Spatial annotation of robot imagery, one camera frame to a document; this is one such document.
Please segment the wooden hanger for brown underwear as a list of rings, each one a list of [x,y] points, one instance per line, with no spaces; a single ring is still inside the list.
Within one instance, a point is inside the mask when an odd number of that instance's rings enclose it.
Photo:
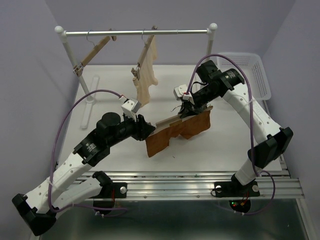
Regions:
[[[198,115],[192,115],[192,116],[187,116],[185,118],[180,118],[180,115],[178,114],[178,115],[166,118],[164,120],[158,121],[154,125],[155,130],[149,136],[155,135],[155,134],[157,134],[167,128],[182,124],[182,123],[184,123],[190,119],[193,119],[195,117],[199,117],[206,112],[210,112],[212,109],[213,109],[213,106],[211,104],[209,104],[209,105],[205,106],[203,112]]]

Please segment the brown underwear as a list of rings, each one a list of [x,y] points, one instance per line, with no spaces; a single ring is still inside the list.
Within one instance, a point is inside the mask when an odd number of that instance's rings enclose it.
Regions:
[[[189,119],[181,124],[166,128],[157,134],[149,136],[146,140],[148,157],[153,157],[170,145],[170,140],[178,136],[188,140],[211,127],[210,112]]]

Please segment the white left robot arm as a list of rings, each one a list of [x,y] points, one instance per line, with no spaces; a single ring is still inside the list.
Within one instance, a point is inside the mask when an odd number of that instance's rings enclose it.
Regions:
[[[128,138],[144,141],[155,129],[141,114],[132,119],[115,112],[105,113],[96,128],[44,182],[26,194],[13,197],[13,205],[32,233],[44,234],[67,208],[79,206],[90,197],[113,197],[119,193],[120,185],[113,183],[103,171],[96,171],[73,188],[70,185],[106,158],[114,145]]]

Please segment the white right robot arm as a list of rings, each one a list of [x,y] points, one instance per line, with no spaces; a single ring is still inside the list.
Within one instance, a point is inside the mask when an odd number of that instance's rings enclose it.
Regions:
[[[208,60],[196,68],[196,74],[201,80],[200,90],[192,92],[191,87],[185,84],[173,90],[175,98],[182,102],[179,117],[199,115],[208,103],[221,97],[250,130],[251,147],[247,160],[230,181],[215,182],[211,194],[217,198],[242,197],[245,194],[259,196],[260,193],[254,190],[257,187],[255,179],[270,162],[285,152],[293,131],[272,120],[254,100],[249,82],[238,67],[221,71],[212,60]]]

